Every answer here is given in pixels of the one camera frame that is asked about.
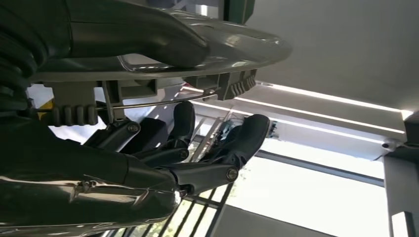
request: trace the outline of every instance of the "window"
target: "window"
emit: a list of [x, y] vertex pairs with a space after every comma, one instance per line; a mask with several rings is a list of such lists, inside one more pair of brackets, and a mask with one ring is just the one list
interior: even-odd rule
[[382, 187], [253, 157], [227, 204], [337, 237], [387, 237]]
[[[175, 213], [163, 222], [133, 227], [129, 237], [205, 237], [217, 209], [183, 200]], [[122, 237], [129, 228], [115, 230], [114, 237]]]

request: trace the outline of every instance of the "yellow object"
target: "yellow object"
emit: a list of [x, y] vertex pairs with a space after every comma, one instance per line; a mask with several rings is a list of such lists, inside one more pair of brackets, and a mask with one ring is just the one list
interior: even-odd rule
[[[54, 106], [54, 101], [53, 99], [50, 99], [48, 102], [46, 102], [44, 105], [42, 105], [40, 107], [40, 109], [52, 109], [52, 107]], [[46, 113], [38, 113], [38, 117], [42, 118], [42, 116], [44, 116]]]

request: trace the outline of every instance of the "white wall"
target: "white wall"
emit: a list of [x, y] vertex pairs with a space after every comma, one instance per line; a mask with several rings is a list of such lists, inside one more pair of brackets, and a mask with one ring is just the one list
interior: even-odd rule
[[419, 173], [415, 164], [384, 157], [384, 173], [389, 214], [419, 212]]
[[331, 237], [325, 233], [225, 205], [213, 237]]
[[293, 52], [256, 79], [417, 110], [418, 9], [417, 0], [257, 0], [247, 25]]

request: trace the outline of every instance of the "bolt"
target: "bolt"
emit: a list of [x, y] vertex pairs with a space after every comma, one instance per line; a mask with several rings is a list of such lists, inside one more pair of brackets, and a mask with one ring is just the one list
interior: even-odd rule
[[226, 174], [226, 176], [227, 176], [227, 180], [228, 181], [230, 181], [230, 182], [232, 182], [232, 181], [234, 181], [234, 180], [236, 180], [237, 179], [237, 176], [239, 175], [239, 172], [238, 172], [238, 170], [236, 170], [236, 169], [229, 169], [228, 171], [227, 171], [227, 174]]
[[128, 131], [130, 132], [137, 132], [138, 130], [140, 130], [140, 126], [137, 124], [131, 124], [128, 126]]
[[180, 152], [180, 158], [182, 159], [186, 159], [189, 156], [189, 152], [188, 151], [181, 151]]

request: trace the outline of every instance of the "glass window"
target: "glass window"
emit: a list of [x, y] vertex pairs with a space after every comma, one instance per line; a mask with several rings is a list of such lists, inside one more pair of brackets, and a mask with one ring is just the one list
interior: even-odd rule
[[217, 210], [211, 207], [208, 207], [205, 211], [204, 217], [202, 218], [201, 222], [199, 223], [198, 229], [194, 234], [194, 237], [205, 237], [208, 228], [211, 225], [211, 222], [214, 218], [215, 212]]
[[380, 161], [369, 161], [363, 158], [356, 158], [337, 152], [271, 138], [265, 139], [260, 149], [278, 155], [301, 159], [376, 178], [384, 178], [384, 168]]
[[202, 197], [202, 198], [208, 199], [210, 197], [210, 195], [211, 195], [211, 192], [212, 192], [212, 189], [211, 190], [207, 190], [207, 191], [205, 191], [203, 193], [200, 193], [199, 196]]
[[130, 237], [142, 237], [145, 233], [148, 225], [142, 225], [135, 227], [134, 231], [131, 233]]
[[221, 201], [221, 199], [222, 199], [222, 197], [224, 196], [224, 193], [225, 193], [225, 190], [226, 190], [226, 189], [227, 189], [227, 184], [226, 184], [226, 185], [223, 185], [223, 186], [218, 187], [218, 188], [215, 190], [214, 196], [212, 196], [212, 200], [213, 200], [213, 201], [218, 201], [218, 202], [220, 202], [220, 201]]
[[172, 220], [170, 221], [168, 228], [165, 230], [163, 237], [172, 237], [177, 231], [180, 223], [182, 223], [183, 217], [191, 206], [190, 201], [183, 200], [174, 213]]
[[147, 234], [147, 237], [158, 237], [163, 226], [166, 224], [166, 221], [167, 220], [153, 224]]
[[227, 204], [337, 237], [387, 237], [385, 189], [253, 157]]
[[179, 237], [189, 237], [191, 235], [192, 230], [203, 208], [204, 206], [199, 204], [195, 204], [193, 206], [192, 211], [188, 216], [188, 219], [186, 220], [182, 230], [179, 233]]

